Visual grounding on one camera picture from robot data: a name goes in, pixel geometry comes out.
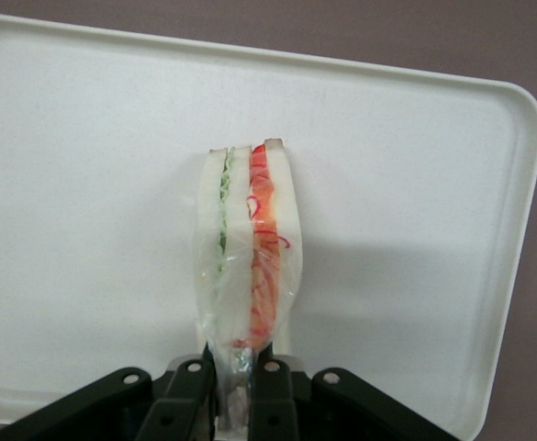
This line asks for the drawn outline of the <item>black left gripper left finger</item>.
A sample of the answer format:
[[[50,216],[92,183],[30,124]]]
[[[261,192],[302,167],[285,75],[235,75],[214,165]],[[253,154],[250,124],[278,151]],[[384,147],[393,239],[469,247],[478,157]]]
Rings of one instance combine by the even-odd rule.
[[[0,429],[0,440],[210,440],[215,374],[187,358],[159,379],[124,367]]]

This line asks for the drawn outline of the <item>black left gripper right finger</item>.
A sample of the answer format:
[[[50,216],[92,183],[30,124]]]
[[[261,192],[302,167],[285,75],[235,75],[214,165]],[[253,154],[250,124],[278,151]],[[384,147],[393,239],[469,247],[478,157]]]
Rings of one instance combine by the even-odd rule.
[[[252,377],[250,440],[453,440],[454,435],[352,372],[314,377],[282,359],[260,362]]]

